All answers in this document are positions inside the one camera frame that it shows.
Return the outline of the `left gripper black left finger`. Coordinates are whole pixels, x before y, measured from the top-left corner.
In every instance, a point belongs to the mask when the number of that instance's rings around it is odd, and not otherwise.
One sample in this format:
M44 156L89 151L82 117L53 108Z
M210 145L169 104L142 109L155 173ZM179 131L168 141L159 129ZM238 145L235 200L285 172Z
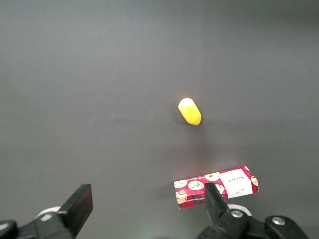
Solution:
M41 211L19 227L14 220L0 222L2 239L74 239L93 210L91 184L82 184L62 206Z

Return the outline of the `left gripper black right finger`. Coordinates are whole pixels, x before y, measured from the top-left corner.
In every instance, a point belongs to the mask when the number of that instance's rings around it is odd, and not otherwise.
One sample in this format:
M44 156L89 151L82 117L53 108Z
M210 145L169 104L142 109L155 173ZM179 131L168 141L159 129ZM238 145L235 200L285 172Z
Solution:
M205 207L211 223L198 239L307 239L292 219L273 215L261 222L242 209L229 208L213 183L205 185Z

